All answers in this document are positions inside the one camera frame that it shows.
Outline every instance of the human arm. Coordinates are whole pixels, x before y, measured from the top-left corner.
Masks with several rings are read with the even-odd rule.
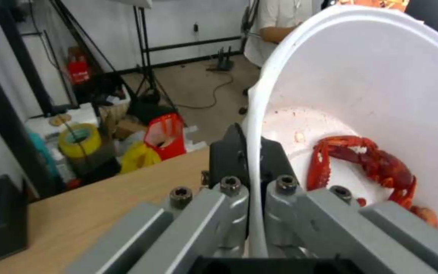
[[[259,34],[265,42],[280,43],[293,27],[278,27],[279,0],[261,0],[259,2]]]
[[[280,27],[266,27],[259,30],[259,34],[263,41],[272,42],[272,43],[280,43],[282,40],[289,35],[296,26],[289,28],[280,28]]]

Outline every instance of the wooden table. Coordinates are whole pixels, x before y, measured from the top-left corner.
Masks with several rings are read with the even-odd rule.
[[[207,148],[31,204],[29,248],[1,260],[0,273],[63,272],[131,208],[162,203],[176,186],[196,193],[208,169]]]

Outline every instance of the yellow tape roll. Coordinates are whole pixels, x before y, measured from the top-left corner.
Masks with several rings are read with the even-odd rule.
[[[70,127],[73,134],[66,129],[59,135],[60,150],[67,157],[81,158],[84,157],[82,148],[86,155],[90,155],[101,147],[101,136],[96,126],[92,124],[77,124]]]

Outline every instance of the black tripod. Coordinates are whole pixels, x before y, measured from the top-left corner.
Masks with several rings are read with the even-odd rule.
[[[134,20],[136,23],[136,32],[138,34],[138,42],[140,45],[140,53],[141,53],[141,72],[143,73],[143,79],[141,79],[141,83],[136,90],[136,97],[140,97],[144,101],[158,104],[160,101],[160,92],[157,88],[157,83],[155,80],[155,75],[153,74],[153,69],[151,68],[151,62],[150,62],[150,52],[149,52],[149,46],[148,46],[148,31],[146,29],[146,19],[144,16],[144,8],[142,7],[136,7],[133,6],[134,11]],[[141,88],[144,85],[144,82],[148,81],[149,87],[143,92],[142,95],[140,95]],[[170,97],[167,95],[167,93],[162,90],[162,93],[164,95],[165,101],[178,113],[177,108],[173,104]]]

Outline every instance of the yellow plastic bag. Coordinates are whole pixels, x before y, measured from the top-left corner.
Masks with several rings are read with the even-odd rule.
[[[160,163],[160,156],[143,142],[134,143],[123,156],[120,174],[125,174],[142,167]]]

